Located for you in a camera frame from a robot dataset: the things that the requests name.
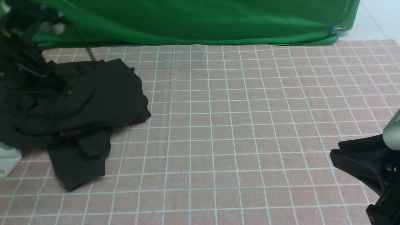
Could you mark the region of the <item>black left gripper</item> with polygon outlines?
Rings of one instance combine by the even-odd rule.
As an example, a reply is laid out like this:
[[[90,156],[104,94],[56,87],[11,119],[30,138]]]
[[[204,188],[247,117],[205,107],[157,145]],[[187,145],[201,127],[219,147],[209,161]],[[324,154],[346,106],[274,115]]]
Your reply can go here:
[[[67,98],[67,82],[57,76],[56,64],[47,62],[33,41],[41,29],[63,32],[61,12],[30,0],[2,0],[1,9],[1,103],[16,94]]]

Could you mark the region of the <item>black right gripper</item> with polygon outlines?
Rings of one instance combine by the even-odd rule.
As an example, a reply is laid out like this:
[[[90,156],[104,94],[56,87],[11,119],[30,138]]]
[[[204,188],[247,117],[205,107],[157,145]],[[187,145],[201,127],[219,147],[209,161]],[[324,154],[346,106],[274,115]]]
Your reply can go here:
[[[400,223],[399,151],[390,149],[383,135],[341,141],[330,158],[335,168],[351,175],[369,188],[379,199],[366,208],[372,225]]]

